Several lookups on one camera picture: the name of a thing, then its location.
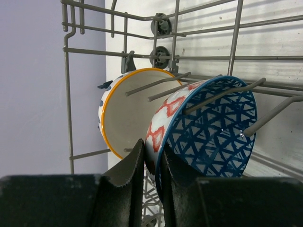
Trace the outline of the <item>red diamond pattern bowl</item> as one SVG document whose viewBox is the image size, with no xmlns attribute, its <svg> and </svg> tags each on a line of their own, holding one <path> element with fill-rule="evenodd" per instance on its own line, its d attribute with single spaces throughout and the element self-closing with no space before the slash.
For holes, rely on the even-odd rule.
<svg viewBox="0 0 303 227">
<path fill-rule="evenodd" d="M 204 176 L 242 176 L 255 143 L 255 136 L 243 134 L 258 118 L 253 93 L 229 93 L 189 114 L 183 111 L 227 89 L 245 86 L 240 78 L 218 76 L 187 85 L 162 103 L 145 137 L 147 173 L 160 198 L 165 145 Z"/>
</svg>

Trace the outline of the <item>white bowl teal stripes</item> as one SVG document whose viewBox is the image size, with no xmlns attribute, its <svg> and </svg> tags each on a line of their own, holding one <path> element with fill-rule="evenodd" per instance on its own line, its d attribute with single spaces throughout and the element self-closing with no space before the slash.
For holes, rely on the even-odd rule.
<svg viewBox="0 0 303 227">
<path fill-rule="evenodd" d="M 164 82 L 129 96 L 126 92 L 173 77 L 166 70 L 145 68 L 122 74 L 105 86 L 98 109 L 99 129 L 117 157 L 125 158 L 127 149 L 145 137 L 152 117 L 166 99 L 164 96 L 149 102 L 148 97 L 179 87 L 181 82 Z"/>
</svg>

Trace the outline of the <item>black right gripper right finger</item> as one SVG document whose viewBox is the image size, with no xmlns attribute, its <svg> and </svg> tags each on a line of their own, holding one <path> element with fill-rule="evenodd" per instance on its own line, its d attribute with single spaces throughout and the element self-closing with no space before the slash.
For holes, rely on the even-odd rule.
<svg viewBox="0 0 303 227">
<path fill-rule="evenodd" d="M 165 145 L 161 156 L 168 227 L 300 227 L 303 184 L 285 177 L 205 177 Z"/>
</svg>

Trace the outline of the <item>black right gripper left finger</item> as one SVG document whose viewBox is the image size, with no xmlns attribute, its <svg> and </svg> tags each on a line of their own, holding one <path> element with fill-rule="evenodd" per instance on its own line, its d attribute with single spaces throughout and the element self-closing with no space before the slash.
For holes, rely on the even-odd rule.
<svg viewBox="0 0 303 227">
<path fill-rule="evenodd" d="M 11 175 L 0 180 L 3 227 L 139 227 L 144 142 L 104 174 Z"/>
</svg>

